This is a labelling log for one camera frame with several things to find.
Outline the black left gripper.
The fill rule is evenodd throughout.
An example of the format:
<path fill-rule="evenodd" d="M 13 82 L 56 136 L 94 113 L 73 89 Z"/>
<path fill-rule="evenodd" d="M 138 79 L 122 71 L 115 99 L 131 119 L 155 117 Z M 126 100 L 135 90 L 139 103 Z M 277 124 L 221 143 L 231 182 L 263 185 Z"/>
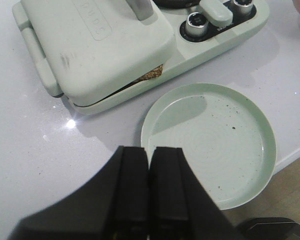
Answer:
<path fill-rule="evenodd" d="M 300 240 L 300 223 L 286 217 L 250 218 L 236 229 L 247 240 Z"/>

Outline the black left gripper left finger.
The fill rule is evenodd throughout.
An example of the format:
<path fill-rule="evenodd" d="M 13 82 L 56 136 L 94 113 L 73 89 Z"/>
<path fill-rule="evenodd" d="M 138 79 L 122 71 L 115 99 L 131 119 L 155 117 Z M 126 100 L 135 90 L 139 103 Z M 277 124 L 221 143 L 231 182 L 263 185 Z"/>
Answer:
<path fill-rule="evenodd" d="M 147 238 L 148 159 L 142 147 L 119 146 L 88 182 L 21 219 L 10 240 Z"/>

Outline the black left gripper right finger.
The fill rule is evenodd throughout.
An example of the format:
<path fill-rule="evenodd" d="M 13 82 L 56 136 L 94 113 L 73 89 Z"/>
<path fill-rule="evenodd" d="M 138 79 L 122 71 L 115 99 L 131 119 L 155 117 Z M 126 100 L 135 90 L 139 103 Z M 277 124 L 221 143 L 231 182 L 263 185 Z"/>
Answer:
<path fill-rule="evenodd" d="M 150 239 L 244 239 L 199 183 L 181 148 L 156 148 L 149 190 Z"/>

